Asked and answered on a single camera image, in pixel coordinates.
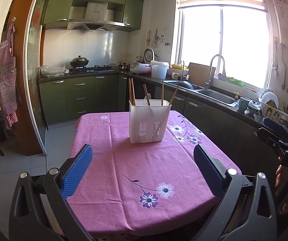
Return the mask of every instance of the chopsticks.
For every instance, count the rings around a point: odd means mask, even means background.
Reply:
[[[161,102],[161,106],[163,106],[163,101],[164,101],[164,80],[162,83],[162,102]]]
[[[136,106],[133,78],[129,78],[129,79],[128,79],[128,90],[129,90],[129,100],[130,100],[130,103],[131,103],[133,106]]]
[[[149,98],[148,98],[148,93],[147,93],[146,85],[143,84],[143,87],[144,87],[144,92],[145,92],[145,95],[146,95],[147,104],[148,104],[148,106],[151,106],[151,103],[149,102]]]
[[[177,85],[177,88],[176,88],[176,90],[175,90],[175,92],[174,92],[174,94],[173,94],[173,96],[172,96],[172,98],[171,98],[171,101],[170,101],[170,103],[169,103],[168,106],[170,106],[170,105],[172,104],[172,102],[173,102],[173,100],[174,100],[174,97],[175,97],[178,89],[179,89],[179,85]]]

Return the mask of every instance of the mug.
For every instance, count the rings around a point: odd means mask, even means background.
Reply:
[[[172,79],[177,80],[179,78],[179,73],[172,73]]]
[[[249,102],[250,100],[241,97],[240,102],[238,103],[238,109],[243,112],[246,111],[246,109],[248,108]]]

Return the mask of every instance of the window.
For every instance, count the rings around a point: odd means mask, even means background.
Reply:
[[[270,33],[265,0],[180,0],[178,63],[209,65],[225,59],[227,77],[263,89],[270,64]],[[216,72],[223,61],[215,59]]]

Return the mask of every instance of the stainless steel sink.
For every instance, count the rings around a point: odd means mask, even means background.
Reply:
[[[178,82],[179,81],[164,81],[164,83],[171,84],[171,85],[175,85]],[[191,89],[187,89],[187,88],[184,88],[184,89],[186,89],[188,91],[191,91],[193,93],[201,94],[201,95],[203,95],[205,97],[208,97],[208,98],[210,98],[212,100],[216,100],[216,101],[218,101],[218,102],[220,102],[222,104],[225,104],[228,107],[232,107],[233,108],[237,104],[237,101],[234,98],[231,98],[231,97],[226,96],[226,95],[224,95],[222,93],[215,92],[215,91],[212,91],[212,90],[206,90],[206,89],[191,90]]]
[[[222,93],[215,92],[212,90],[194,90],[195,92],[202,94],[208,98],[211,98],[213,100],[219,101],[220,103],[223,103],[225,105],[228,105],[230,107],[234,107],[237,104],[237,101],[229,96],[226,96]]]

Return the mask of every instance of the kitchen counter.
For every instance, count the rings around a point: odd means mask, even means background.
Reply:
[[[124,71],[124,70],[116,70],[115,72],[113,72],[113,71],[112,72],[96,71],[96,72],[80,73],[80,74],[73,74],[73,75],[72,74],[65,74],[65,75],[60,76],[60,77],[50,77],[50,78],[43,77],[43,78],[39,79],[39,82],[43,83],[43,82],[48,82],[48,81],[55,81],[55,80],[75,78],[75,77],[83,77],[83,76],[93,76],[93,75],[112,75],[112,74],[116,74],[116,73],[121,73],[121,74],[126,75],[127,77],[133,77],[133,78],[139,79],[145,83],[151,83],[151,84],[156,85],[156,86],[161,86],[161,84],[162,84],[161,79],[152,78],[151,76],[146,75],[146,74],[134,74],[134,73],[131,73],[129,71]],[[165,86],[165,88],[167,88],[170,91],[175,91],[175,89],[176,89],[175,85],[164,84],[164,86]],[[217,108],[217,109],[219,109],[219,110],[221,110],[221,111],[223,111],[229,115],[234,116],[235,118],[238,118],[238,119],[252,125],[253,127],[255,127],[257,129],[262,127],[261,122],[262,122],[263,116],[261,114],[252,115],[249,113],[248,110],[246,110],[244,113],[242,113],[238,110],[238,106],[235,106],[234,108],[228,107],[224,104],[219,103],[218,101],[209,99],[207,97],[204,97],[201,94],[194,93],[194,92],[187,90],[183,87],[179,87],[178,93],[182,94],[183,96],[190,97],[194,100],[198,100],[198,101],[205,103],[211,107]]]

